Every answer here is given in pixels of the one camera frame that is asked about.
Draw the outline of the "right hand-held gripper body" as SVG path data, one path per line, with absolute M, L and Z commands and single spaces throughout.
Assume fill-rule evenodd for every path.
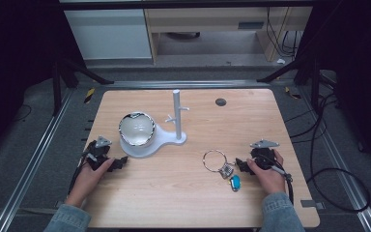
M 260 168 L 268 170 L 275 165 L 275 154 L 272 148 L 278 146 L 277 142 L 261 139 L 250 144 L 251 156 Z

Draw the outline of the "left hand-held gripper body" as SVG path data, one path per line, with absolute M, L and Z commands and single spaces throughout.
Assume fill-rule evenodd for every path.
M 106 160 L 107 153 L 112 142 L 109 139 L 99 136 L 93 140 L 83 152 L 83 158 L 89 163 L 93 170 L 97 170 Z

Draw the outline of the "person's right hand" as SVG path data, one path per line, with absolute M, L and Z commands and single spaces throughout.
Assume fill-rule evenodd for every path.
M 261 187 L 266 194 L 273 194 L 278 192 L 285 192 L 284 177 L 273 169 L 263 170 L 253 159 L 247 159 L 248 167 L 257 176 Z

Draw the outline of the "person's left hand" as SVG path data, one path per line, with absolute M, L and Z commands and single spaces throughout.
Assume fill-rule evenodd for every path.
M 89 164 L 84 164 L 65 203 L 80 208 L 83 201 L 95 189 L 107 169 L 113 164 L 113 160 L 106 160 L 97 170 L 93 170 Z

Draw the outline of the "shiny silver bowl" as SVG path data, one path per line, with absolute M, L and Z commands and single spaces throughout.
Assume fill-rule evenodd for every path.
M 156 123 L 144 112 L 132 112 L 123 117 L 119 124 L 121 139 L 133 147 L 145 147 L 154 139 Z

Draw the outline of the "white hanging rack stand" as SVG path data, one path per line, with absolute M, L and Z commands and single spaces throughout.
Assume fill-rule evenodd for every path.
M 120 145 L 123 151 L 132 158 L 144 159 L 155 154 L 161 147 L 166 145 L 183 145 L 186 143 L 186 133 L 182 129 L 182 111 L 188 107 L 181 106 L 180 90 L 173 91 L 174 116 L 168 116 L 167 122 L 175 125 L 174 131 L 164 130 L 155 120 L 156 132 L 154 139 L 145 147 L 133 147 L 126 144 L 120 136 Z

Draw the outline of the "grey tape piece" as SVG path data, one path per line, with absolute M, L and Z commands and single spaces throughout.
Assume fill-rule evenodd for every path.
M 316 202 L 315 200 L 301 200 L 300 204 L 303 208 L 315 208 L 316 210 L 324 210 L 326 208 L 324 202 Z

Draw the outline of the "black metal stand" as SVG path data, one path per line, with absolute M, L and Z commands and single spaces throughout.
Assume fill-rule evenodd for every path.
M 258 79 L 258 82 L 269 83 L 277 79 L 284 73 L 296 70 L 297 74 L 294 82 L 297 85 L 303 85 L 308 79 L 311 80 L 311 106 L 320 113 L 321 106 L 319 105 L 319 83 L 320 83 L 320 64 L 315 56 L 302 55 L 296 58 L 290 64 L 273 72 L 272 74 Z
M 54 116 L 60 112 L 62 107 L 61 81 L 64 81 L 68 88 L 75 88 L 78 85 L 77 77 L 74 75 L 75 72 L 82 73 L 101 85 L 113 84 L 113 81 L 98 76 L 94 72 L 89 71 L 87 68 L 78 65 L 72 60 L 61 59 L 56 61 L 52 67 Z

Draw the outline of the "white cabinet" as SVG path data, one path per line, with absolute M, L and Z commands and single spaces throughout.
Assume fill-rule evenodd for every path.
M 142 10 L 65 11 L 84 60 L 152 57 Z

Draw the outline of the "light wooden desk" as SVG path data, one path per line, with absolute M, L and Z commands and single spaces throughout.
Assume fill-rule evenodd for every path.
M 283 34 L 303 31 L 311 7 L 250 7 L 145 10 L 150 35 L 203 31 L 255 31 L 266 59 L 276 58 Z

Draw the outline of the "metal floor rail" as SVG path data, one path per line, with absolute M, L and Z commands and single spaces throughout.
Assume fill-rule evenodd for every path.
M 343 160 L 340 152 L 334 144 L 333 139 L 328 132 L 328 127 L 323 124 L 324 109 L 328 104 L 330 95 L 322 97 L 322 101 L 319 101 L 320 98 L 316 97 L 316 105 L 313 105 L 311 102 L 312 94 L 309 91 L 300 87 L 300 94 L 302 95 L 307 108 L 310 110 L 311 117 L 315 121 L 314 128 L 311 130 L 312 135 L 310 139 L 309 153 L 310 177 L 307 179 L 307 182 L 313 185 L 317 192 L 330 205 L 341 212 L 356 215 L 364 232 L 371 232 L 370 191 L 360 178 L 350 170 L 348 164 Z M 327 150 L 327 155 L 332 162 L 332 166 L 323 167 L 320 170 L 314 168 L 314 148 L 317 139 L 320 139 L 323 142 L 324 147 Z M 338 202 L 329 199 L 321 192 L 321 188 L 318 186 L 316 178 L 329 172 L 334 173 L 338 177 L 340 184 L 350 201 L 350 207 L 341 206 Z
M 49 124 L 46 127 L 43 136 L 32 155 L 32 158 L 30 158 L 19 181 L 17 182 L 11 197 L 7 201 L 5 207 L 0 211 L 0 232 L 8 231 L 20 204 L 23 201 L 23 198 L 41 165 L 46 150 L 69 107 L 73 93 L 74 89 L 67 89 L 65 96 L 61 98 L 61 106 L 59 111 L 51 117 Z
M 224 89 L 224 88 L 268 88 L 269 83 L 252 79 L 243 80 L 160 80 L 160 81 L 114 81 L 108 88 L 120 90 L 147 89 Z

